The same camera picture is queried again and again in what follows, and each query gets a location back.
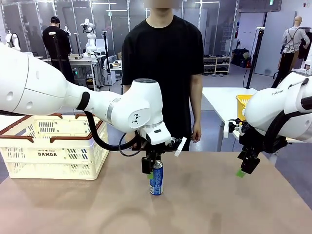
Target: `person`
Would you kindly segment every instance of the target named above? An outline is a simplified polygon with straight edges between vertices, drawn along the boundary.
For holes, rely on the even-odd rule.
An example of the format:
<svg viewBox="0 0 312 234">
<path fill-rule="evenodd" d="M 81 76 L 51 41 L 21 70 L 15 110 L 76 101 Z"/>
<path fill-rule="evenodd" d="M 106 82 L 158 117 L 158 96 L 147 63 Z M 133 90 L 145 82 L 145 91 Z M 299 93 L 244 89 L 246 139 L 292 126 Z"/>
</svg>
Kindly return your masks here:
<svg viewBox="0 0 312 234">
<path fill-rule="evenodd" d="M 204 71 L 203 42 L 200 31 L 173 15 L 173 1 L 153 0 L 150 16 L 125 38 L 122 47 L 123 90 L 137 78 L 156 80 L 163 100 L 163 120 L 175 138 L 200 141 L 200 111 Z M 189 100 L 194 115 L 193 133 Z M 130 141 L 134 133 L 127 134 Z"/>
<path fill-rule="evenodd" d="M 300 28 L 301 23 L 302 17 L 295 17 L 294 26 L 284 32 L 282 39 L 282 45 L 284 49 L 278 68 L 278 74 L 272 85 L 272 88 L 277 88 L 280 82 L 282 82 L 290 73 L 298 58 L 302 39 L 306 42 L 304 49 L 307 49 L 310 45 L 310 39 L 308 35 L 303 28 Z"/>
<path fill-rule="evenodd" d="M 68 59 L 68 55 L 72 51 L 71 51 L 67 33 L 60 28 L 60 21 L 58 17 L 56 16 L 51 17 L 50 23 L 51 23 L 50 26 L 47 27 L 42 32 L 42 39 L 43 39 L 44 46 L 48 50 L 49 55 L 51 57 L 51 64 L 52 66 L 54 66 L 55 68 L 57 68 L 63 73 L 67 81 L 71 83 L 75 83 L 74 74 L 72 72 L 72 68 L 70 66 L 69 59 Z M 61 70 L 59 66 L 58 55 L 57 55 L 57 50 L 55 48 L 53 36 L 49 34 L 51 32 L 55 32 L 57 39 L 58 39 L 58 47 L 59 47 L 59 51 L 61 55 L 63 71 Z"/>
</svg>

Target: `black t-shirt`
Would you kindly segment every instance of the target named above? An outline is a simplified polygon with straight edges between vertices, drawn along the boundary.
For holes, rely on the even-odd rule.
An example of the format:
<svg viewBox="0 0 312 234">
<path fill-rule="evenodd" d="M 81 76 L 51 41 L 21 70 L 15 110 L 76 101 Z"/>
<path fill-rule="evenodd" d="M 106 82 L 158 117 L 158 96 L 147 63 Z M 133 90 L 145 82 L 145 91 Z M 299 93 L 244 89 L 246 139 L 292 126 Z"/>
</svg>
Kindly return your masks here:
<svg viewBox="0 0 312 234">
<path fill-rule="evenodd" d="M 68 59 L 68 55 L 72 52 L 70 48 L 69 39 L 67 33 L 56 27 L 56 26 L 49 26 L 42 32 L 42 39 L 45 48 L 49 51 L 49 55 L 52 59 L 57 59 L 57 51 L 55 48 L 55 44 L 53 41 L 53 36 L 49 35 L 50 32 L 56 32 L 57 39 L 58 39 L 58 47 L 61 53 L 62 59 Z"/>
<path fill-rule="evenodd" d="M 200 31 L 177 16 L 165 28 L 153 28 L 143 21 L 125 38 L 122 69 L 124 85 L 131 85 L 137 78 L 159 83 L 164 122 L 171 136 L 190 138 L 191 75 L 204 70 Z"/>
</svg>

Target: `door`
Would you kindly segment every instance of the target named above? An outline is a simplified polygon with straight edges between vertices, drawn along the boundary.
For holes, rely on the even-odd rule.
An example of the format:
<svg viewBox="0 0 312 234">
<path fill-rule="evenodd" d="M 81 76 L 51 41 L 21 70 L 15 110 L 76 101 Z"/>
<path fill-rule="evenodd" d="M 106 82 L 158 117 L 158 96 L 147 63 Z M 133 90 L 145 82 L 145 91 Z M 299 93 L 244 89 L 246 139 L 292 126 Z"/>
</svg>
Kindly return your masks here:
<svg viewBox="0 0 312 234">
<path fill-rule="evenodd" d="M 282 37 L 286 29 L 293 27 L 295 15 L 295 11 L 268 12 L 255 73 L 273 76 L 278 72 Z"/>
</svg>

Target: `green tape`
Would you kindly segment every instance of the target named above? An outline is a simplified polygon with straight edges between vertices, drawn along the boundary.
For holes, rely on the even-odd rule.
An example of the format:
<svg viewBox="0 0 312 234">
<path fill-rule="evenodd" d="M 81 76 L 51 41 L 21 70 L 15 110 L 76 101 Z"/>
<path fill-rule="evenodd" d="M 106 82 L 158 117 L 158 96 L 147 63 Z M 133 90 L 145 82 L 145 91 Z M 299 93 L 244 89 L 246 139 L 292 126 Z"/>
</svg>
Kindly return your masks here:
<svg viewBox="0 0 312 234">
<path fill-rule="evenodd" d="M 240 177 L 240 178 L 243 178 L 245 176 L 245 172 L 242 171 L 241 168 L 239 168 L 239 170 L 236 172 L 236 176 L 237 177 Z"/>
<path fill-rule="evenodd" d="M 150 174 L 147 174 L 148 179 L 154 179 L 154 173 L 151 172 Z"/>
</svg>

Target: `logo on robot arm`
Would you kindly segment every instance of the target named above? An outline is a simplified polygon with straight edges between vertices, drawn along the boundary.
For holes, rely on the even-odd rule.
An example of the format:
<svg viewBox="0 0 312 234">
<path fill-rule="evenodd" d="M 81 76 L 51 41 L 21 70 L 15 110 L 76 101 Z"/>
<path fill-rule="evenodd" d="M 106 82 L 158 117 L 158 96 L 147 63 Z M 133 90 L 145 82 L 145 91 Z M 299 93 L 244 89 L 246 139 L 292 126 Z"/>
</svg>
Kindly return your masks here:
<svg viewBox="0 0 312 234">
<path fill-rule="evenodd" d="M 135 119 L 132 121 L 132 123 L 136 123 L 138 124 L 138 118 L 140 118 L 141 116 L 139 116 L 138 114 L 134 114 Z"/>
<path fill-rule="evenodd" d="M 272 93 L 272 95 L 281 94 L 284 90 L 276 91 L 275 93 Z"/>
</svg>

